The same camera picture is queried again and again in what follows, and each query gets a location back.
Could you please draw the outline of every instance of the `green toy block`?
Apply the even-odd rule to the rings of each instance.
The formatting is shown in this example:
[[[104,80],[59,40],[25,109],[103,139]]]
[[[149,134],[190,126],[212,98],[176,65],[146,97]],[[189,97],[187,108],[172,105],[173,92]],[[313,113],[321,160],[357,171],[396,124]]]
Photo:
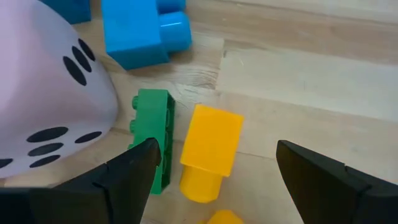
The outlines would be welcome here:
[[[132,107],[136,110],[136,119],[130,123],[134,142],[129,149],[147,138],[156,138],[159,142],[162,161],[150,193],[161,194],[170,183],[175,101],[167,90],[140,89],[132,99]]]

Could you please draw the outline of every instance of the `blue toy block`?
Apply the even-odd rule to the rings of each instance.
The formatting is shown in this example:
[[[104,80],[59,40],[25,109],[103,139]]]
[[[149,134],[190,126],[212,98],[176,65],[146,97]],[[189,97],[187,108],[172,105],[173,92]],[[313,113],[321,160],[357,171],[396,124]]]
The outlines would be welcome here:
[[[167,63],[192,44],[185,0],[102,0],[106,52],[124,69]]]
[[[91,20],[90,0],[40,0],[70,24]]]

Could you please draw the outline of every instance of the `black dot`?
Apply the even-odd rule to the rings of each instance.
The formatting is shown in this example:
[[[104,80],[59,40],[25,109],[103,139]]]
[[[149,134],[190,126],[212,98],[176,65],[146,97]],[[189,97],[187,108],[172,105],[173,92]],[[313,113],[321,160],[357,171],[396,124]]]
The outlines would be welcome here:
[[[93,140],[94,138],[97,138],[102,134],[101,131],[95,131],[93,133],[85,134],[82,137],[78,138],[75,143],[84,143]]]
[[[0,169],[10,164],[13,159],[0,159]]]
[[[86,77],[84,76],[83,72],[81,72],[80,68],[76,65],[76,63],[64,56],[63,57],[63,63],[65,64],[69,74],[81,85],[86,86],[87,85],[87,81],[86,81]]]
[[[30,152],[28,152],[28,156],[43,156],[50,152],[54,152],[54,151],[60,149],[62,146],[63,146],[63,144],[59,143],[59,142],[46,144],[44,146],[40,146],[40,147],[30,150]]]
[[[79,62],[79,64],[87,71],[91,72],[91,66],[90,63],[88,63],[87,58],[83,53],[75,46],[72,47],[72,52],[73,55],[75,56],[76,60]]]
[[[45,130],[41,130],[39,132],[34,133],[29,136],[26,141],[28,142],[44,142],[51,139],[56,139],[63,136],[66,132],[68,132],[68,128],[66,127],[56,127],[56,128],[48,128]]]
[[[49,164],[51,162],[56,161],[60,157],[61,157],[60,155],[48,156],[48,157],[45,157],[43,159],[39,159],[38,161],[32,163],[29,167],[30,168],[35,168],[35,167],[44,166],[46,164]]]
[[[90,47],[84,42],[82,39],[79,39],[79,44],[81,49],[86,53],[87,57],[90,58],[92,61],[95,61],[95,56],[93,51]]]

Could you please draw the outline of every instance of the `pink die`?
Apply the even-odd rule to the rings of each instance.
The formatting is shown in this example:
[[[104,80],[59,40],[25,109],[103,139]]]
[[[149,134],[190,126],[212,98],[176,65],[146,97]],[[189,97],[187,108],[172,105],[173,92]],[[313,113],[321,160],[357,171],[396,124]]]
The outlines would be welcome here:
[[[73,27],[36,0],[0,1],[0,177],[67,157],[103,137],[117,99]]]

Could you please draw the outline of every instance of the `wooden floor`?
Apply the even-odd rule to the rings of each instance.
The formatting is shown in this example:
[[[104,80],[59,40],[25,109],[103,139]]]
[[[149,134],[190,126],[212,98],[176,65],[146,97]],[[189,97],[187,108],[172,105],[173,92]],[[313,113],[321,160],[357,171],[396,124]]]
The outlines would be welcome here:
[[[187,0],[192,50],[130,72],[105,54],[99,0],[92,8],[93,21],[75,27],[111,75],[118,120],[103,140],[6,186],[59,184],[125,151],[140,88],[177,100],[172,183],[150,196],[145,218],[196,223],[226,208],[246,223],[302,223],[275,160],[279,139],[398,184],[398,1]],[[233,173],[206,205],[178,189],[195,103],[245,117]]]

